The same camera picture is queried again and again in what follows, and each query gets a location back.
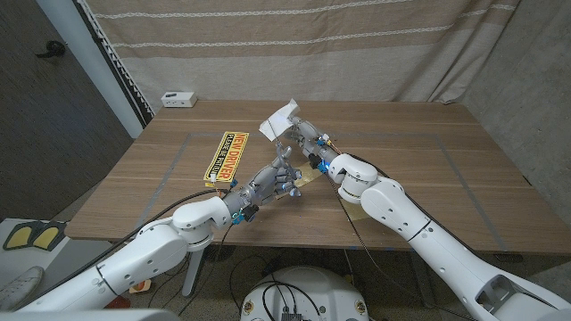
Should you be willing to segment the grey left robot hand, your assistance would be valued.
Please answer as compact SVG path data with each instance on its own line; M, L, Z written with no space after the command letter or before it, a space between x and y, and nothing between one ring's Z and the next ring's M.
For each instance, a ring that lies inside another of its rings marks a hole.
M273 202L279 195L289 194L292 197L301 195L295 181L302 177L299 169L293 168L288 157L292 148L277 147L277 157L256 173L251 180L239 190L229 192L223 201L231 214L232 223L251 222L259 207Z

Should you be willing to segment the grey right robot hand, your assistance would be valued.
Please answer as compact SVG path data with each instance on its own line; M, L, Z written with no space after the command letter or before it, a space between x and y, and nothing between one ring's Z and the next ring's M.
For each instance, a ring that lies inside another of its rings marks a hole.
M293 125L285 132L285 137L302 148L302 154L308 158L313 169L326 173L332 160L340 154L330 136L305 119L291 117L290 121Z

